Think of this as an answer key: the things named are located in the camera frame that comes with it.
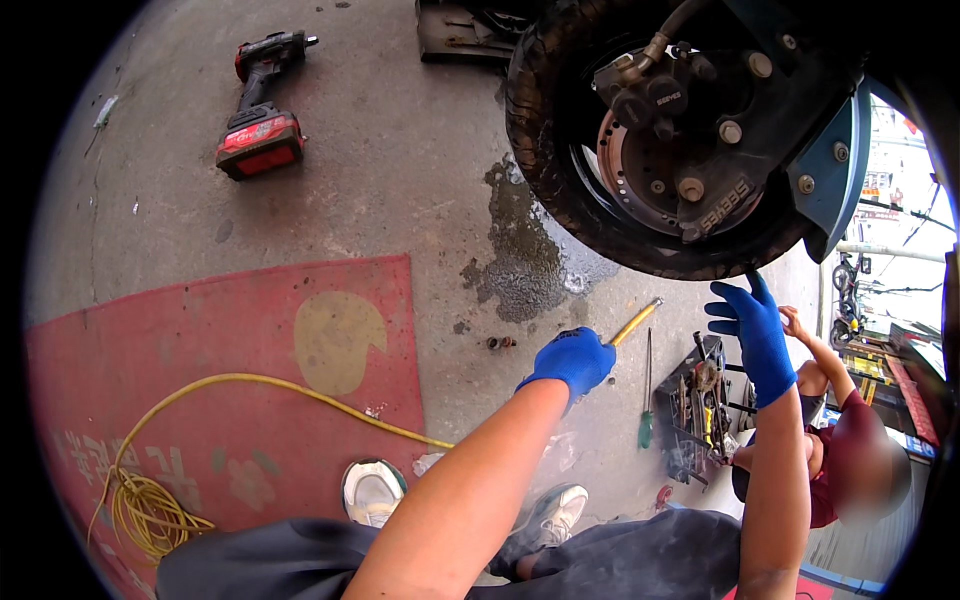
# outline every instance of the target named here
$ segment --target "yellow cable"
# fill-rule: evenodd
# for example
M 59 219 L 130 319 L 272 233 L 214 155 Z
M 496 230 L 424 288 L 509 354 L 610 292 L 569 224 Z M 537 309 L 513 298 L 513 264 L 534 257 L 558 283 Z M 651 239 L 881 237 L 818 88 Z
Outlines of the yellow cable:
M 123 529 L 133 543 L 153 559 L 153 562 L 149 565 L 156 565 L 159 560 L 169 554 L 171 550 L 187 541 L 191 533 L 201 534 L 216 528 L 213 523 L 205 518 L 187 513 L 177 502 L 176 498 L 153 479 L 136 473 L 130 473 L 125 468 L 120 467 L 120 458 L 124 455 L 124 452 L 127 451 L 127 447 L 130 446 L 136 434 L 161 410 L 191 392 L 195 392 L 212 383 L 220 383 L 223 381 L 268 383 L 280 388 L 286 388 L 287 390 L 293 390 L 294 392 L 300 392 L 301 394 L 326 402 L 330 406 L 338 408 L 352 417 L 356 417 L 380 429 L 386 429 L 387 431 L 401 435 L 404 438 L 436 445 L 441 448 L 450 449 L 453 447 L 453 444 L 448 442 L 427 438 L 419 433 L 407 431 L 401 427 L 390 425 L 389 423 L 364 415 L 360 411 L 346 406 L 343 402 L 339 402 L 330 396 L 320 394 L 309 388 L 304 388 L 292 381 L 246 372 L 225 372 L 219 375 L 211 375 L 210 377 L 204 377 L 203 379 L 198 379 L 193 383 L 183 386 L 158 402 L 154 408 L 150 409 L 150 411 L 137 422 L 131 432 L 127 434 L 123 444 L 121 444 L 117 450 L 116 460 L 107 472 L 107 482 L 104 484 L 104 493 L 100 496 L 100 503 L 93 512 L 90 525 L 86 529 L 87 545 L 90 544 L 93 524 L 96 522 L 100 509 L 107 504 L 110 487 L 114 483 L 116 487 L 113 498 L 110 501 L 113 533 L 121 547 L 126 549 L 123 541 L 120 540 L 120 530 Z

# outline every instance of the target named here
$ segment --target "cordless impact wrench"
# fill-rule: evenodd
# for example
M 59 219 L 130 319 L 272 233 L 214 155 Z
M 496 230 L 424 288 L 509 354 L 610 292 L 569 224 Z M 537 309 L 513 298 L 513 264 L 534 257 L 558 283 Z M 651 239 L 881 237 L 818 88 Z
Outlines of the cordless impact wrench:
M 303 160 L 303 136 L 293 112 L 277 110 L 265 102 L 267 87 L 292 64 L 303 61 L 316 36 L 303 30 L 277 32 L 237 50 L 233 65 L 244 83 L 236 113 L 217 146 L 217 166 L 232 180 Z

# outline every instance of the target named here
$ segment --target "blue glove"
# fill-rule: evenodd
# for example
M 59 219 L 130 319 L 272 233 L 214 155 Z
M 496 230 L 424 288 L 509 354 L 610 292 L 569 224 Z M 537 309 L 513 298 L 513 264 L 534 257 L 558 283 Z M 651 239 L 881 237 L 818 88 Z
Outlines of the blue glove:
M 537 379 L 561 379 L 570 388 L 567 410 L 578 396 L 586 394 L 610 374 L 616 363 L 616 348 L 601 344 L 589 327 L 577 327 L 560 334 L 537 352 L 534 372 L 516 386 L 519 390 Z
M 786 351 L 777 303 L 766 282 L 757 272 L 748 273 L 747 279 L 752 294 L 729 283 L 711 283 L 710 291 L 726 302 L 709 302 L 704 310 L 714 317 L 732 319 L 711 321 L 707 329 L 740 340 L 743 370 L 756 386 L 756 408 L 760 409 L 783 396 L 797 382 L 797 374 Z

